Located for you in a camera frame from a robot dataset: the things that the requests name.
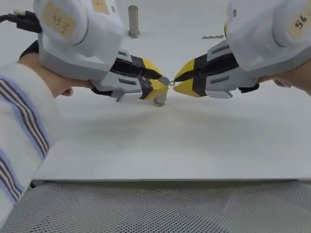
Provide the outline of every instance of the black cable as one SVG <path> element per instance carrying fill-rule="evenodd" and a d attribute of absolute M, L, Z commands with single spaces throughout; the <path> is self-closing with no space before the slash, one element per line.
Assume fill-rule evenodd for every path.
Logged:
<path fill-rule="evenodd" d="M 8 14 L 0 16 L 0 23 L 9 21 L 16 24 L 16 27 L 33 33 L 42 33 L 42 28 L 34 12 L 24 11 L 18 15 Z"/>
<path fill-rule="evenodd" d="M 12 20 L 12 17 L 10 17 L 10 15 L 0 16 L 0 23 L 4 21 L 10 21 L 10 20 Z"/>

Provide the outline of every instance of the drill bit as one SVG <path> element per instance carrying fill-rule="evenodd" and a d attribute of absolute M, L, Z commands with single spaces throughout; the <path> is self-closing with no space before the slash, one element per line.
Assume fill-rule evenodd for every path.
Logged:
<path fill-rule="evenodd" d="M 224 35 L 203 36 L 202 39 L 223 39 Z"/>

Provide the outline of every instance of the black strap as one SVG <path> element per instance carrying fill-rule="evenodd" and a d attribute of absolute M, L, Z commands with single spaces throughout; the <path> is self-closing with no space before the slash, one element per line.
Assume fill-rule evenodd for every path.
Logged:
<path fill-rule="evenodd" d="M 28 53 L 39 53 L 39 44 L 38 41 L 36 40 L 33 42 L 22 54 L 19 58 L 22 58 Z"/>

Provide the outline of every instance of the metal peg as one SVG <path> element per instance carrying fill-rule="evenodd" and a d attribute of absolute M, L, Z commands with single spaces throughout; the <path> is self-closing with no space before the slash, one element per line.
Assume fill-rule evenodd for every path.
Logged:
<path fill-rule="evenodd" d="M 163 83 L 164 85 L 168 86 L 171 85 L 171 82 L 168 78 L 166 77 L 161 77 L 158 79 L 161 83 Z M 154 103 L 157 107 L 163 107 L 166 105 L 167 103 L 167 92 L 159 95 L 157 97 L 154 98 Z"/>
<path fill-rule="evenodd" d="M 129 19 L 129 31 L 128 31 L 129 37 L 138 38 L 140 36 L 140 32 L 138 29 L 138 7 L 137 6 L 129 6 L 128 19 Z"/>

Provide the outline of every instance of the handwritten label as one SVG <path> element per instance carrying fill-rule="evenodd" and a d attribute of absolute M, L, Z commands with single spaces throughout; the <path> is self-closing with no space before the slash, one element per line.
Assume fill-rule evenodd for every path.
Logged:
<path fill-rule="evenodd" d="M 92 0 L 92 4 L 96 12 L 104 13 L 106 15 L 110 14 L 105 0 Z"/>
<path fill-rule="evenodd" d="M 76 21 L 52 2 L 45 6 L 42 20 L 65 39 L 71 39 L 77 28 Z"/>
<path fill-rule="evenodd" d="M 288 32 L 292 35 L 294 40 L 300 41 L 310 27 L 311 27 L 311 0 L 309 0 L 308 5 L 289 25 Z"/>

